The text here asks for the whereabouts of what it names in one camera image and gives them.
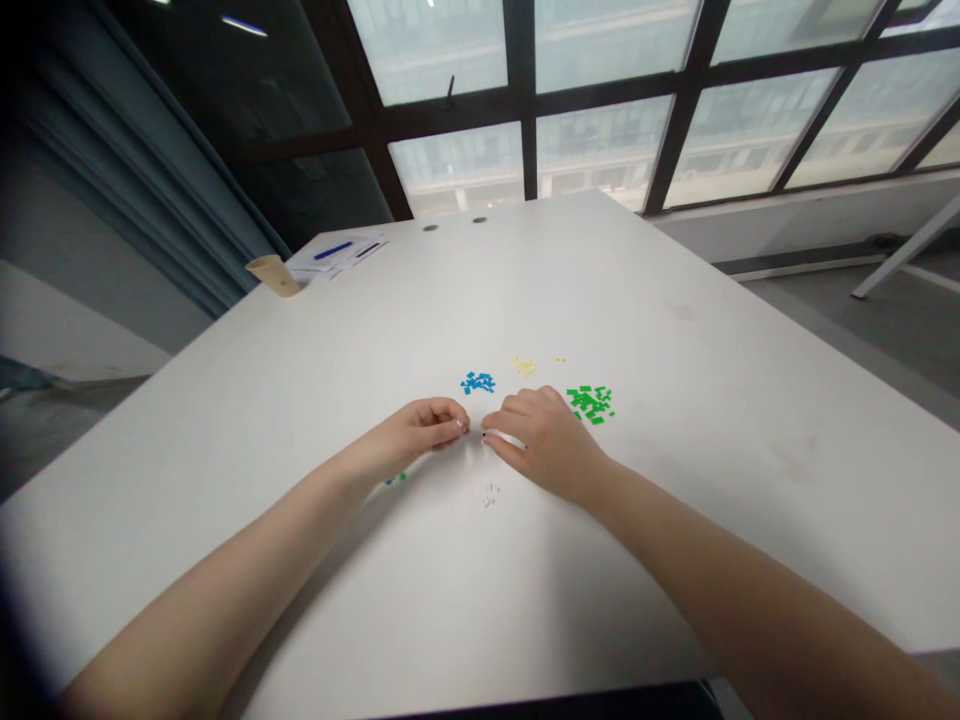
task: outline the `blue pen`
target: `blue pen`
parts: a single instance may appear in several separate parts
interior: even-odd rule
[[[335,247],[333,250],[327,250],[326,252],[322,252],[322,253],[320,253],[319,255],[314,255],[314,256],[313,256],[313,259],[314,259],[314,260],[323,260],[323,259],[324,259],[325,257],[327,257],[328,255],[333,255],[335,252],[340,252],[340,251],[343,250],[345,247],[350,247],[351,245],[353,245],[353,242],[352,242],[352,241],[351,241],[351,242],[345,242],[343,245],[338,245],[338,246]]]

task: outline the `window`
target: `window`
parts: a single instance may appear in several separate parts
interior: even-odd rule
[[[270,224],[295,247],[317,233],[393,220],[363,150],[258,165],[236,176]]]
[[[904,9],[911,9],[909,7],[905,8],[907,5],[908,3],[901,2],[900,7],[897,8],[898,13]],[[883,31],[881,37],[907,35],[909,33],[924,32],[926,30],[936,30],[942,27],[953,27],[954,25],[960,25],[960,0],[943,0],[943,2],[934,7],[928,15],[922,17],[917,22],[888,27]]]
[[[873,132],[872,130],[862,133],[860,138],[857,140],[857,144],[854,145],[851,152],[856,154],[867,152],[867,150],[873,147],[873,144],[877,141],[878,137],[880,137],[880,133]]]
[[[586,189],[656,216],[960,165],[960,0],[230,0],[240,26],[105,2],[293,249]]]
[[[523,201],[520,123],[391,143],[390,155],[414,217]]]
[[[501,0],[349,0],[384,105],[507,84]]]
[[[711,173],[720,169],[720,163],[723,162],[725,155],[694,155],[687,158],[684,165],[684,174],[692,174],[694,177],[700,173]]]
[[[713,63],[862,37],[880,0],[732,0]]]
[[[698,4],[537,0],[537,92],[679,70]]]
[[[834,70],[819,70],[703,91],[677,165],[686,172],[674,174],[664,206],[769,190],[782,163],[769,163],[750,171],[709,171],[729,162],[725,158],[745,146],[796,143],[835,75]],[[707,152],[709,165],[703,167],[702,156]]]
[[[235,18],[217,8],[209,1],[112,6],[214,145],[232,149],[350,124],[298,0],[243,3]]]
[[[650,169],[660,149],[670,98],[638,100],[537,119],[537,175],[543,197],[600,188],[631,210],[643,209]],[[545,178],[579,171],[572,186]]]
[[[954,125],[950,132],[944,135],[943,140],[938,142],[920,161],[919,167],[936,167],[952,163],[960,163],[960,124]]]
[[[808,153],[787,187],[886,173],[910,149],[960,88],[960,50],[866,63],[831,113],[818,140],[859,135],[854,152]],[[882,139],[869,152],[868,136]]]

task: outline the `ceiling light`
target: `ceiling light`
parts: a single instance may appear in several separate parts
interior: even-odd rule
[[[257,35],[258,37],[267,37],[267,34],[260,28],[256,27],[255,25],[248,25],[247,23],[241,20],[236,20],[232,17],[227,17],[226,15],[221,15],[220,19],[223,20],[230,27],[235,27],[238,30],[243,30],[244,32]]]

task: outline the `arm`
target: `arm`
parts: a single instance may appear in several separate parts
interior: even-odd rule
[[[960,703],[803,578],[607,457],[553,388],[488,415],[484,442],[633,553],[758,718],[956,718]]]
[[[445,398],[391,415],[148,605],[61,702],[80,717],[217,715],[257,646],[377,484],[468,430],[464,409]]]

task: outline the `white table leg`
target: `white table leg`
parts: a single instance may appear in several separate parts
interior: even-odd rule
[[[934,215],[926,225],[917,230],[902,248],[887,258],[886,262],[878,267],[866,280],[854,290],[851,295],[861,300],[867,293],[886,282],[887,278],[899,270],[905,263],[910,262],[919,254],[957,215],[960,215],[960,195],[957,195],[940,212]]]

